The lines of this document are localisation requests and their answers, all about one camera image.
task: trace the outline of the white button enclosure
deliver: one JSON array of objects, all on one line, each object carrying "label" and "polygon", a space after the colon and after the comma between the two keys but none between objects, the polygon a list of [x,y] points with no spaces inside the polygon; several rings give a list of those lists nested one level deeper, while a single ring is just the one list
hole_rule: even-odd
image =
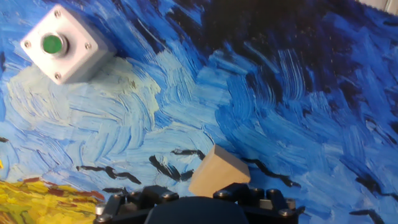
[{"label": "white button enclosure", "polygon": [[[57,33],[68,41],[63,57],[46,54],[42,37]],[[73,11],[56,5],[22,40],[21,47],[32,61],[56,84],[87,82],[116,53],[100,31],[88,26]]]}]

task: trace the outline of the painted surface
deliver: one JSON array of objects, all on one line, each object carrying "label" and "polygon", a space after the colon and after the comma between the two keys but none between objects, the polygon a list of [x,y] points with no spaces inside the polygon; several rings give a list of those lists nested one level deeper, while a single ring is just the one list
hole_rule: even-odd
[{"label": "painted surface", "polygon": [[39,178],[0,182],[0,223],[93,223],[97,203],[93,196],[102,197]]},{"label": "painted surface", "polygon": [[[119,50],[56,86],[19,41],[56,2]],[[214,143],[301,223],[398,218],[398,18],[344,0],[3,0],[0,179],[190,195]]]}]

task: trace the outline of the screw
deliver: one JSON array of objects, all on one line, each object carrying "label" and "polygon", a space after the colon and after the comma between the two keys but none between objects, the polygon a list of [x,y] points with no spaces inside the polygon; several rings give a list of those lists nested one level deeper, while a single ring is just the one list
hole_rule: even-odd
[{"label": "screw", "polygon": [[107,222],[107,221],[109,221],[111,219],[112,219],[112,216],[110,214],[104,214],[104,215],[101,215],[101,216],[99,216],[97,218],[97,222],[104,223],[104,222]]},{"label": "screw", "polygon": [[278,211],[278,213],[279,213],[279,215],[282,215],[283,217],[292,216],[294,214],[294,212],[288,208],[281,209]]},{"label": "screw", "polygon": [[54,77],[55,77],[55,79],[60,80],[61,79],[61,74],[59,74],[59,72],[55,72]]},{"label": "screw", "polygon": [[32,44],[30,43],[29,40],[26,40],[26,41],[24,42],[24,45],[25,45],[26,48],[30,48],[30,47],[32,46]]},{"label": "screw", "polygon": [[91,49],[91,43],[86,43],[85,47],[86,47],[87,50]]},{"label": "screw", "polygon": [[56,10],[54,12],[54,15],[55,15],[56,18],[59,18],[59,17],[61,17],[61,12],[59,10]]}]

